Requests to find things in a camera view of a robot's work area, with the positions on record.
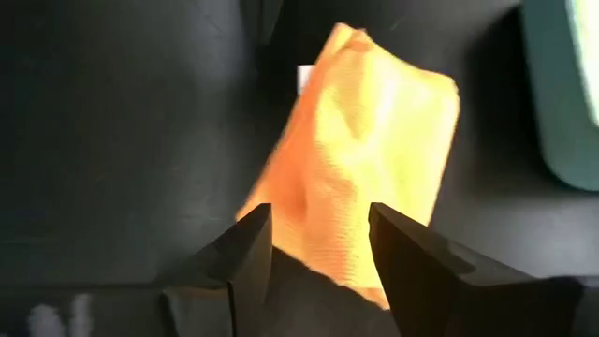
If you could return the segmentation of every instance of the orange cloth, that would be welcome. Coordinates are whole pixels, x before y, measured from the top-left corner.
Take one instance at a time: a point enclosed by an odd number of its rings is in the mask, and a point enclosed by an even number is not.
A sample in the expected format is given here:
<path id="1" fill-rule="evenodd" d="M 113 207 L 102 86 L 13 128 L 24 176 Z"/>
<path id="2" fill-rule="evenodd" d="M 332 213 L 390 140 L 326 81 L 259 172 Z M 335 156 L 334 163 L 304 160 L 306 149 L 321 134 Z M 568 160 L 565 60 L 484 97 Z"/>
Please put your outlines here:
<path id="1" fill-rule="evenodd" d="M 370 203 L 429 223 L 458 114 L 453 80 L 337 24 L 238 218 L 271 203 L 275 246 L 387 308 Z"/>

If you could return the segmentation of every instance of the gray surface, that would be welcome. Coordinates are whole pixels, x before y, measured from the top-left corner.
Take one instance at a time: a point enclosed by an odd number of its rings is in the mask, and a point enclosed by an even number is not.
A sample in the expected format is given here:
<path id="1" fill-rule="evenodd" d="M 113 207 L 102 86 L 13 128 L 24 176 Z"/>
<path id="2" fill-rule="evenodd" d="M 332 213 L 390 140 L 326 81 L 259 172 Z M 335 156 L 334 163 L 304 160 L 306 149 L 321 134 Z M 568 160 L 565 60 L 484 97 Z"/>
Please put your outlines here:
<path id="1" fill-rule="evenodd" d="M 435 228 L 533 275 L 599 273 L 599 195 L 557 182 L 539 155 L 517 4 L 286 1 L 273 49 L 293 71 L 348 22 L 454 77 L 462 113 Z M 0 283 L 147 282 L 230 226 L 295 93 L 255 86 L 236 0 L 20 1 L 16 13 Z M 350 291 L 275 262 L 270 335 L 396 334 Z"/>

